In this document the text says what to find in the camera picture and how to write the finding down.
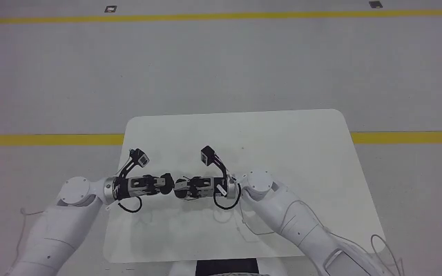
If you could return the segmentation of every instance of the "floor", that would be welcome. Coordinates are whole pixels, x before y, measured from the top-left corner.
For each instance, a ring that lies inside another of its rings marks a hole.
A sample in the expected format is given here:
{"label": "floor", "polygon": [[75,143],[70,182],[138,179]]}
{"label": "floor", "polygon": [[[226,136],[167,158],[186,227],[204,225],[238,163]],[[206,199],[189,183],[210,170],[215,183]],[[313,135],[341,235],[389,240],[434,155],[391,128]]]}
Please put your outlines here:
{"label": "floor", "polygon": [[[440,10],[435,0],[382,10]],[[116,15],[372,11],[350,0],[118,0]],[[112,16],[107,1],[2,1],[1,18]],[[442,18],[317,17],[0,23],[0,136],[123,133],[140,115],[340,110],[352,132],[442,130]],[[407,275],[440,275],[442,144],[356,144],[387,241]],[[115,172],[120,146],[0,146],[0,272],[21,207],[65,180]],[[29,231],[35,217],[27,221]],[[170,263],[109,264],[103,209],[60,275],[165,275]],[[315,275],[305,257],[290,275]]]}

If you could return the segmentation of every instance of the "white cable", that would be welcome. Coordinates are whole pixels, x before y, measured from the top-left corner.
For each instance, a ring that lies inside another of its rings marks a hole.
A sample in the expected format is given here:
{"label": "white cable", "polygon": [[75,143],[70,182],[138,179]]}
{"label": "white cable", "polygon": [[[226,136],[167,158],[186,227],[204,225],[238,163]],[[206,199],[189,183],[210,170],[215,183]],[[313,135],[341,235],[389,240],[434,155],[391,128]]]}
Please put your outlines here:
{"label": "white cable", "polygon": [[[327,227],[325,227],[324,226],[324,224],[321,222],[321,220],[319,219],[319,217],[316,215],[316,213],[315,213],[315,211],[313,211],[313,209],[309,206],[309,204],[307,204],[307,203],[305,203],[304,201],[302,201],[302,200],[300,200],[300,199],[298,199],[298,200],[295,200],[295,201],[293,201],[293,202],[291,202],[289,205],[288,205],[288,207],[287,207],[287,209],[286,209],[286,211],[285,211],[285,214],[284,214],[284,217],[282,218],[282,222],[281,222],[281,225],[279,226],[279,229],[280,229],[280,231],[282,230],[281,228],[282,228],[282,225],[284,224],[284,220],[285,220],[285,218],[286,218],[286,216],[287,216],[287,213],[289,212],[289,209],[290,209],[290,207],[293,205],[293,204],[295,204],[296,202],[299,202],[299,203],[301,203],[301,204],[304,204],[306,207],[308,207],[308,209],[310,210],[310,212],[314,215],[314,217],[316,218],[316,220],[318,221],[318,223],[323,227],[323,229],[326,231],[326,232],[328,232],[330,235],[333,235],[333,236],[335,236],[335,237],[337,237],[337,238],[339,238],[339,239],[343,239],[343,240],[345,240],[345,241],[347,241],[347,242],[350,242],[350,243],[352,243],[352,244],[354,244],[354,245],[356,245],[356,246],[358,246],[362,251],[364,251],[365,252],[365,254],[367,254],[367,256],[368,257],[372,257],[360,244],[358,244],[358,243],[356,243],[355,241],[352,241],[352,240],[350,240],[350,239],[347,239],[347,238],[345,238],[345,237],[342,237],[342,236],[340,236],[340,235],[337,235],[337,234],[335,234],[335,233],[333,233],[332,231],[330,231],[330,229],[328,229]],[[250,227],[247,225],[247,223],[245,222],[245,220],[244,220],[244,216],[243,216],[243,214],[242,214],[242,208],[241,208],[241,201],[240,201],[240,211],[241,211],[241,217],[242,217],[242,223],[243,224],[245,224],[245,226],[253,233],[253,234],[255,234],[255,235],[268,235],[268,234],[273,234],[273,233],[275,233],[275,232],[268,232],[268,233],[255,233],[253,230],[251,230],[250,229]],[[373,234],[371,237],[370,237],[370,242],[371,242],[371,244],[372,244],[372,248],[373,248],[373,251],[374,251],[374,254],[378,257],[378,259],[379,259],[379,261],[382,263],[382,265],[384,265],[384,267],[392,274],[392,275],[394,275],[394,273],[390,270],[390,268],[388,267],[388,264],[386,264],[382,259],[381,259],[381,257],[379,256],[379,254],[378,254],[378,251],[375,249],[375,247],[374,247],[374,245],[373,245],[373,238],[374,237],[377,237],[377,238],[379,238],[384,244],[385,244],[385,247],[387,247],[387,249],[388,249],[388,251],[390,252],[390,254],[392,255],[392,257],[393,257],[393,261],[394,261],[394,264],[393,265],[395,265],[395,267],[396,267],[396,269],[397,269],[397,271],[398,271],[398,274],[399,274],[399,276],[405,276],[405,271],[404,271],[404,268],[403,268],[403,260],[401,259],[401,258],[399,258],[398,260],[399,261],[397,261],[396,260],[396,257],[394,256],[394,253],[393,253],[393,251],[392,251],[392,249],[388,246],[388,243],[381,237],[381,236],[379,236],[379,235],[377,235],[377,234]],[[399,269],[399,265],[398,265],[398,262],[400,262],[401,263],[401,268],[402,268],[402,272],[401,272],[401,270]]]}
{"label": "white cable", "polygon": [[14,261],[12,262],[9,270],[4,274],[4,276],[8,276],[11,273],[12,268],[15,266],[15,264],[19,260],[19,256],[20,256],[19,248],[20,248],[21,240],[23,239],[23,234],[25,232],[26,217],[29,216],[29,215],[37,215],[37,214],[40,214],[42,212],[44,212],[44,211],[39,211],[39,212],[35,212],[35,213],[27,213],[25,208],[20,208],[20,213],[23,215],[23,224],[21,226],[19,241],[17,242],[17,245],[15,246],[15,258],[14,258]]}
{"label": "white cable", "polygon": [[122,171],[122,169],[127,165],[127,163],[129,162],[129,160],[131,159],[131,157],[129,156],[126,160],[126,162],[123,164],[123,166],[113,175],[114,177],[118,176],[119,172]]}

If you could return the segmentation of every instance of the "yellow floor stripe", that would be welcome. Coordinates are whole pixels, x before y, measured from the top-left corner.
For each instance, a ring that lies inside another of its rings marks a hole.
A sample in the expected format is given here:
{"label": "yellow floor stripe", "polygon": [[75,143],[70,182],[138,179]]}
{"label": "yellow floor stripe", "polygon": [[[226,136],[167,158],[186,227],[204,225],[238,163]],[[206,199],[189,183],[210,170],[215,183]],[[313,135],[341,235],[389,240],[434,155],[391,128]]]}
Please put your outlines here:
{"label": "yellow floor stripe", "polygon": [[[442,144],[442,131],[352,132],[355,144]],[[124,134],[0,135],[0,146],[121,146]]]}
{"label": "yellow floor stripe", "polygon": [[124,134],[0,135],[0,146],[121,146]]}
{"label": "yellow floor stripe", "polygon": [[355,144],[442,144],[442,131],[352,132]]}
{"label": "yellow floor stripe", "polygon": [[1,24],[195,21],[229,19],[295,19],[325,17],[441,17],[442,10],[361,10],[328,12],[237,12],[209,14],[106,15],[86,17],[11,17],[0,18]]}

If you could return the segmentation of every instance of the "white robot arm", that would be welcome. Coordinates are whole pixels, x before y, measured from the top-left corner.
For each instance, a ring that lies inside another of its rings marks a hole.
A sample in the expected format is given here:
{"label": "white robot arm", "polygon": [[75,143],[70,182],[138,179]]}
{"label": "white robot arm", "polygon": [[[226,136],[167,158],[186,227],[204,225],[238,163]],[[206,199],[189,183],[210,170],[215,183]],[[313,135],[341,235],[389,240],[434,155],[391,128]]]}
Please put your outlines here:
{"label": "white robot arm", "polygon": [[56,275],[86,238],[102,204],[114,201],[104,195],[112,183],[113,178],[94,183],[83,177],[69,179],[32,227],[26,251],[11,275]]}
{"label": "white robot arm", "polygon": [[[168,194],[174,189],[170,174],[127,179],[133,167],[145,167],[149,161],[139,149],[131,151],[131,158],[119,177],[97,182],[74,177],[66,181],[55,202],[32,227],[26,251],[11,275],[56,275],[85,240],[102,204],[109,205],[140,195]],[[274,181],[267,172],[254,171],[246,175],[239,182],[241,196],[237,197],[235,204],[220,206],[215,198],[234,198],[236,180],[227,174],[224,164],[210,147],[202,150],[202,161],[207,166],[212,163],[218,166],[223,177],[194,177],[188,181],[177,181],[174,190],[177,197],[213,196],[216,206],[225,210],[233,208],[241,198],[275,233],[299,247],[314,263],[320,276],[392,276],[370,256],[330,235],[303,202],[284,184]],[[127,211],[134,213],[140,208]]]}
{"label": "white robot arm", "polygon": [[269,173],[253,171],[240,183],[241,198],[275,233],[299,247],[320,276],[392,276],[375,259],[328,233],[303,201]]}
{"label": "white robot arm", "polygon": [[[148,157],[140,150],[131,150],[131,160],[121,169],[118,177],[89,182],[84,177],[66,181],[56,200],[47,207],[31,228],[26,251],[10,275],[56,275],[66,260],[79,248],[89,233],[99,209],[129,197],[167,194],[173,189],[170,174],[161,177],[144,175],[126,178],[135,166],[145,167]],[[135,213],[138,210],[124,210]]]}

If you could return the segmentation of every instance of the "white table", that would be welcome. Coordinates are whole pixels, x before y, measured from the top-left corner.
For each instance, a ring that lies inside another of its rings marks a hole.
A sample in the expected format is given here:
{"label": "white table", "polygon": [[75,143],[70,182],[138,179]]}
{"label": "white table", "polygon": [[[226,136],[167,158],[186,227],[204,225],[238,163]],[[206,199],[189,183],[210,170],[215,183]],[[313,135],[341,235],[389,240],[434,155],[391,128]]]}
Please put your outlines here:
{"label": "white table", "polygon": [[[298,110],[136,117],[126,127],[119,165],[130,148],[151,159],[129,176],[170,172],[220,176],[200,161],[210,145],[227,168],[240,175],[255,168],[271,172],[318,214],[332,231],[368,251],[373,233],[383,236],[367,183],[343,115],[337,110]],[[231,201],[220,200],[230,205]],[[124,204],[136,207],[136,199]],[[258,232],[267,226],[242,205]],[[255,236],[241,222],[238,206],[222,211],[212,198],[182,201],[169,195],[143,197],[132,215],[110,209],[104,242],[109,262],[165,262],[196,259],[284,257],[302,253],[282,237]]]}

